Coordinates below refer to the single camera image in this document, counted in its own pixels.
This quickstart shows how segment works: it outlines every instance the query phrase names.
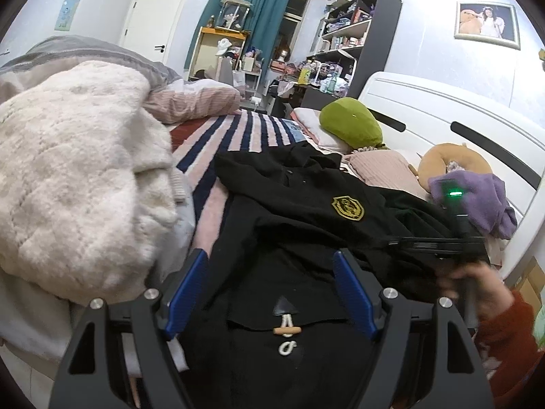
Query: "yellow crest patch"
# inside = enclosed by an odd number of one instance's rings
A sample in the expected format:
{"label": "yellow crest patch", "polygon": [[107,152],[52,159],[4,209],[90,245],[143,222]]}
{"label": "yellow crest patch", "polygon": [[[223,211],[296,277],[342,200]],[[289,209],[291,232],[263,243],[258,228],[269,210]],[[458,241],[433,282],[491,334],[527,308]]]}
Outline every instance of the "yellow crest patch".
{"label": "yellow crest patch", "polygon": [[363,218],[363,206],[358,200],[348,195],[335,197],[331,205],[341,217],[353,219],[354,221],[360,221]]}

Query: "green plush cushion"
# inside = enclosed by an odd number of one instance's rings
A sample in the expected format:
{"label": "green plush cushion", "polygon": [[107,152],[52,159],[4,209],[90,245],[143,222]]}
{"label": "green plush cushion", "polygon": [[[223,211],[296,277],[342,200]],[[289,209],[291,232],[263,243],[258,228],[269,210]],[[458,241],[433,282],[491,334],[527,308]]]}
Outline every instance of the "green plush cushion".
{"label": "green plush cushion", "polygon": [[362,103],[341,98],[328,104],[320,113],[320,125],[354,149],[382,144],[382,129]]}

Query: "blue gripper pad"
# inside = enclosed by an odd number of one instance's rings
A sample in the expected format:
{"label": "blue gripper pad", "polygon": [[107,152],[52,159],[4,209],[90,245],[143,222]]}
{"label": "blue gripper pad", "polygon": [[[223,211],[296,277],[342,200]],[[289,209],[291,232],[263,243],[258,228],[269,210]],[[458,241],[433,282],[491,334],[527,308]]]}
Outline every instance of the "blue gripper pad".
{"label": "blue gripper pad", "polygon": [[333,274],[337,293],[356,329],[374,340],[384,327],[380,283],[371,272],[359,267],[347,249],[333,256]]}
{"label": "blue gripper pad", "polygon": [[161,307],[157,325],[172,340],[182,332],[197,302],[206,274],[208,256],[201,249],[194,250],[178,272],[170,274],[162,284]]}

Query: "teddy bear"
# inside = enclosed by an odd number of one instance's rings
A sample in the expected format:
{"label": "teddy bear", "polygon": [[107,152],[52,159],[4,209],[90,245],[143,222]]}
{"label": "teddy bear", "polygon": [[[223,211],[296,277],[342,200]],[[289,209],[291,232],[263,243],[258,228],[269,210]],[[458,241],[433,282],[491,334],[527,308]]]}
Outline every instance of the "teddy bear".
{"label": "teddy bear", "polygon": [[481,22],[476,12],[464,9],[460,12],[460,34],[480,34]]}

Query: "tile floor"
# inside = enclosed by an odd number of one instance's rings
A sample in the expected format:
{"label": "tile floor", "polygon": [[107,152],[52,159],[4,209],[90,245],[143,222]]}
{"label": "tile floor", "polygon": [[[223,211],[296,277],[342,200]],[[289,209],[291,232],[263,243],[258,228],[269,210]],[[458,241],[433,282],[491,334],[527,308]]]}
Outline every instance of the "tile floor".
{"label": "tile floor", "polygon": [[53,389],[53,380],[32,369],[23,360],[13,355],[6,346],[0,347],[0,355],[12,373],[15,382],[36,409],[47,409]]}

